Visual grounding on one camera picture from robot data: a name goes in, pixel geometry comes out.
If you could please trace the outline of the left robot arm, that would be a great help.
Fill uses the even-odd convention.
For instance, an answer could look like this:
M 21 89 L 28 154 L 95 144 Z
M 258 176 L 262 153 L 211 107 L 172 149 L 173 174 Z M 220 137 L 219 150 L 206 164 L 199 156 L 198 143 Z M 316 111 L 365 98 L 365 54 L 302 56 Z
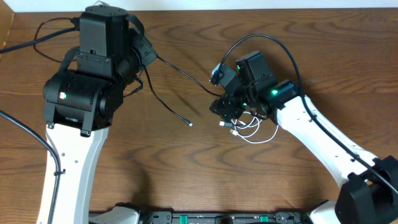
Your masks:
M 125 88 L 156 59 L 141 28 L 84 28 L 44 86 L 47 154 L 38 223 L 88 223 L 100 152 Z

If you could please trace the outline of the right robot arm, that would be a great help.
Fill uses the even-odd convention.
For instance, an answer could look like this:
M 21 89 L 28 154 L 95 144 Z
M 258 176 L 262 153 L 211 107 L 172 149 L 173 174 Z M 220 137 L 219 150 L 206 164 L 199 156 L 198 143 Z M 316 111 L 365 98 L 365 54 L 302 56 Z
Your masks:
M 224 94 L 210 106 L 238 135 L 237 120 L 249 113 L 270 119 L 302 142 L 332 175 L 340 194 L 303 216 L 306 223 L 391 223 L 397 220 L 397 159 L 379 159 L 344 135 L 328 121 L 299 87 L 290 80 L 278 82 L 259 51 L 236 61 L 237 69 L 217 65 L 211 81 Z

